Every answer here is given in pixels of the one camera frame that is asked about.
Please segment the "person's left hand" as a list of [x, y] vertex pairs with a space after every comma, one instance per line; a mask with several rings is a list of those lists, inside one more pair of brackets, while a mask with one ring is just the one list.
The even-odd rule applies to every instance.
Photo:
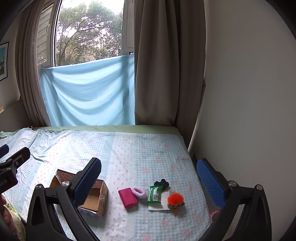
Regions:
[[3, 209], [3, 218], [6, 222], [6, 224], [8, 225], [10, 231], [16, 235], [18, 233], [18, 230], [16, 228], [16, 225], [14, 223], [14, 220], [11, 216], [11, 213], [9, 212], [9, 210], [4, 206], [6, 204], [6, 199], [4, 198], [4, 196], [1, 194], [1, 208]]

